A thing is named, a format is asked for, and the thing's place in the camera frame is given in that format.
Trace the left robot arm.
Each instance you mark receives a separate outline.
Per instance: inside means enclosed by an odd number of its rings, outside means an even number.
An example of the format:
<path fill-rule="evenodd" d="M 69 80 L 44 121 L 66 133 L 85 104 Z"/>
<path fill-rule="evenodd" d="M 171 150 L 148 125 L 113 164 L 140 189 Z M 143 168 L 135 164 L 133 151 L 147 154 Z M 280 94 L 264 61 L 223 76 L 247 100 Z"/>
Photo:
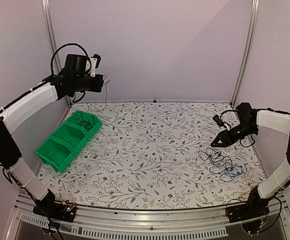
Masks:
<path fill-rule="evenodd" d="M 18 139 L 25 127 L 33 126 L 34 117 L 48 106 L 65 97 L 73 98 L 76 93 L 99 93 L 104 84 L 103 75 L 96 72 L 102 59 L 99 54 L 89 55 L 77 43 L 64 44 L 56 52 L 66 47 L 78 47 L 83 53 L 68 54 L 59 72 L 55 72 L 52 58 L 49 76 L 0 108 L 0 167 L 3 175 L 29 195 L 39 214 L 51 218 L 73 215 L 74 206 L 69 201 L 56 201 L 52 190 L 38 179 L 24 159 Z"/>

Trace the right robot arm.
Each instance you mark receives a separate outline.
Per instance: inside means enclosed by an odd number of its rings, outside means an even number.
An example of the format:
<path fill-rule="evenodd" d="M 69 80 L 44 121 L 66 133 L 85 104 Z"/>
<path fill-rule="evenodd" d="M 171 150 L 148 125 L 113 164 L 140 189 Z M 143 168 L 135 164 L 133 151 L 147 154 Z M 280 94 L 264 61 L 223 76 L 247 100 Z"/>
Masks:
<path fill-rule="evenodd" d="M 246 203 L 227 207 L 230 221 L 237 222 L 259 217 L 269 213 L 268 204 L 280 191 L 290 186 L 290 113 L 271 108 L 253 108 L 250 103 L 242 102 L 235 109 L 239 124 L 218 133 L 212 141 L 214 148 L 226 148 L 245 137 L 258 135 L 260 130 L 272 131 L 270 140 L 261 134 L 259 140 L 264 145 L 256 145 L 259 156 L 272 160 L 271 175 L 253 187 Z"/>

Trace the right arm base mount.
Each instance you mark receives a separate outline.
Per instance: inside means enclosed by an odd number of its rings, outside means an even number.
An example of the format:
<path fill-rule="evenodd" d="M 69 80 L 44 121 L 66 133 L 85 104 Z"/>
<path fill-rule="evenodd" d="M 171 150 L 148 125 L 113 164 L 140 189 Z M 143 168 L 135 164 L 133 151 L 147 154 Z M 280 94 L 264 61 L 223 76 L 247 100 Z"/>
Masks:
<path fill-rule="evenodd" d="M 249 208 L 243 201 L 225 206 L 225 214 L 230 223 L 241 223 L 243 231 L 248 235 L 257 235 L 261 232 L 264 225 L 267 223 L 269 208 L 252 207 Z"/>

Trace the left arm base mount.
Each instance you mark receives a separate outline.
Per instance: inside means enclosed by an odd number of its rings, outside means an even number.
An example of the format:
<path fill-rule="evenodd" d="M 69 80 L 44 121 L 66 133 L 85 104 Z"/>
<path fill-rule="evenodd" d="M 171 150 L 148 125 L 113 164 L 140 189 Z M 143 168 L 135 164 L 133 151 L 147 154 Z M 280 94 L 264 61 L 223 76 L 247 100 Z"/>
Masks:
<path fill-rule="evenodd" d="M 69 223 L 74 221 L 76 211 L 77 204 L 67 200 L 63 202 L 38 201 L 33 209 L 34 214 Z"/>

